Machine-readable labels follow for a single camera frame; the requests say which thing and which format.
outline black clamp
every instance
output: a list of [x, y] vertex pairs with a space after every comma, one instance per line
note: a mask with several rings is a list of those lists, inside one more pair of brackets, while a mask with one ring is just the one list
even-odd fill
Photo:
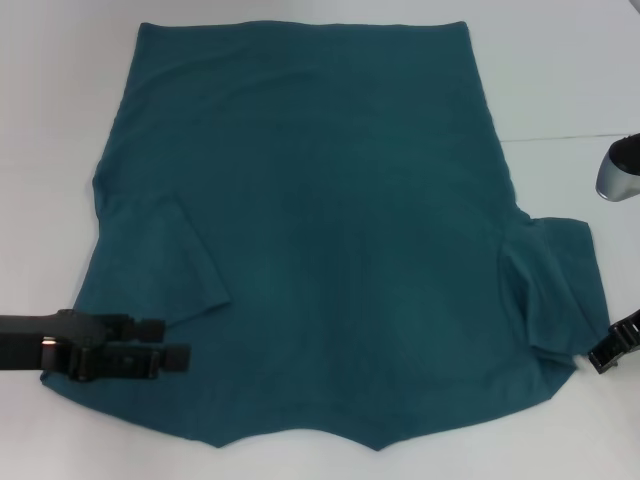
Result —
[[609, 327], [609, 335], [589, 352], [589, 360], [604, 373], [618, 365], [618, 359], [640, 349], [640, 310]]
[[161, 343], [164, 332], [161, 320], [136, 322], [128, 315], [60, 310], [45, 317], [0, 316], [0, 370], [59, 372], [78, 382], [187, 371], [188, 345], [125, 344]]

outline teal fabric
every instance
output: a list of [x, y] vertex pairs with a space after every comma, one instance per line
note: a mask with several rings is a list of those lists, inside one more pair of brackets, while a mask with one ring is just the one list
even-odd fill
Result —
[[94, 187], [76, 308], [192, 368], [44, 383], [162, 432], [381, 449], [549, 399], [609, 324], [588, 226], [516, 206], [463, 23], [143, 24]]

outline shirt sleeve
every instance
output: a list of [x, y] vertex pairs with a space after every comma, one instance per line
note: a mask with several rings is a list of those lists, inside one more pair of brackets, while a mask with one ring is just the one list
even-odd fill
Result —
[[507, 232], [500, 262], [514, 331], [541, 362], [573, 367], [574, 355], [606, 335], [607, 304], [586, 223], [526, 217]]
[[218, 269], [171, 196], [110, 195], [75, 308], [173, 325], [229, 303]]

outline white surface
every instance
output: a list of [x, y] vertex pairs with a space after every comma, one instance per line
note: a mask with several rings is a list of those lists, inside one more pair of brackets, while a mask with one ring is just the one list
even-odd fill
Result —
[[[612, 319], [640, 307], [640, 197], [600, 200], [611, 138], [640, 131], [640, 15], [625, 0], [57, 0], [0, 2], [0, 311], [70, 306], [96, 238], [90, 179], [137, 25], [253, 19], [438, 24], [466, 20], [521, 206], [593, 229]], [[3, 478], [566, 479], [640, 475], [640, 354], [586, 366], [551, 401], [374, 453], [292, 431], [225, 449], [79, 407], [36, 373], [0, 372]]]

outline folded shirt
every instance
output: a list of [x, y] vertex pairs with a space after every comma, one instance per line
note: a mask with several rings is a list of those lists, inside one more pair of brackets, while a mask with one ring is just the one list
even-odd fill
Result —
[[94, 188], [75, 308], [192, 366], [43, 381], [173, 435], [381, 449], [549, 399], [609, 325], [588, 226], [516, 206], [464, 23], [143, 24]]

